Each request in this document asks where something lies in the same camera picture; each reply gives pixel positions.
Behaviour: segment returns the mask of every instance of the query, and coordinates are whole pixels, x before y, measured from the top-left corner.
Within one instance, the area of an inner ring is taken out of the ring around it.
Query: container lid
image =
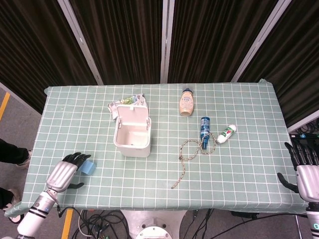
[[[189,91],[193,94],[193,91],[191,91],[190,88],[186,88],[185,90],[183,90],[183,92],[185,92],[185,91]]]
[[[122,122],[146,123],[149,109],[146,106],[119,105],[119,118]]]

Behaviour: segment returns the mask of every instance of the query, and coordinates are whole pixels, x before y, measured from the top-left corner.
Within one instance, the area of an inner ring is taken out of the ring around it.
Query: white plastic container
[[[119,105],[114,144],[127,157],[147,157],[151,152],[151,125],[146,106]]]

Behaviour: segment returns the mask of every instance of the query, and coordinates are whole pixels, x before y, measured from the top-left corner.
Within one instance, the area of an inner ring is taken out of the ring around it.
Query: gray floor
[[[5,92],[0,89],[0,104],[3,100]],[[0,121],[0,137],[19,147],[26,147],[32,149],[36,137],[38,125],[40,123],[40,116],[24,107],[13,97],[10,97],[2,120]],[[3,188],[18,188],[23,191],[26,170],[20,170],[15,165],[5,164],[0,162],[0,187]],[[200,210],[198,218],[189,229],[186,239],[191,239],[194,232],[197,230],[200,222],[204,218],[206,210]],[[73,213],[72,223],[70,228],[70,235],[77,229],[76,213]],[[186,213],[182,224],[180,226],[180,238],[184,237],[189,224],[192,222],[192,212]],[[230,212],[223,210],[215,210],[208,222],[207,232],[205,238],[211,238],[219,232],[243,222],[241,218],[233,217]],[[0,238],[5,236],[16,236],[16,225],[9,222],[4,216],[0,216]],[[311,239],[310,227],[307,219],[300,218],[303,239]],[[55,212],[51,212],[45,220],[41,229],[36,235],[37,239],[60,239],[64,225],[64,217],[58,218]],[[125,232],[120,225],[115,226],[120,239],[125,238]],[[105,232],[110,239],[115,238],[111,231]],[[269,219],[258,220],[250,222],[231,230],[218,237],[219,239],[298,239],[298,231],[294,216],[280,216]]]

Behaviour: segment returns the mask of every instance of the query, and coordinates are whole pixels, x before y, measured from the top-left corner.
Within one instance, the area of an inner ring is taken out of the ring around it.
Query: blue bottle
[[[209,140],[209,132],[210,132],[210,118],[202,117],[200,121],[200,140],[203,141],[202,149],[207,148],[208,140]]]

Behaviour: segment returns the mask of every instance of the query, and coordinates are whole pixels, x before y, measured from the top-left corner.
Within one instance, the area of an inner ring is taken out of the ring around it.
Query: bottle cap
[[[226,142],[226,137],[224,137],[223,135],[220,134],[220,135],[217,137],[216,142],[217,142],[217,143],[224,143],[224,142]]]
[[[203,144],[202,144],[202,149],[207,149],[207,143],[208,143],[208,138],[204,138]]]
[[[228,127],[232,128],[232,129],[234,130],[234,132],[236,132],[236,130],[237,130],[237,127],[236,127],[236,125],[234,125],[234,124],[231,124],[231,125],[229,125]]]
[[[185,91],[189,91],[193,94],[193,91],[191,91],[189,88],[186,88],[185,90],[183,90],[183,92],[185,92]]]

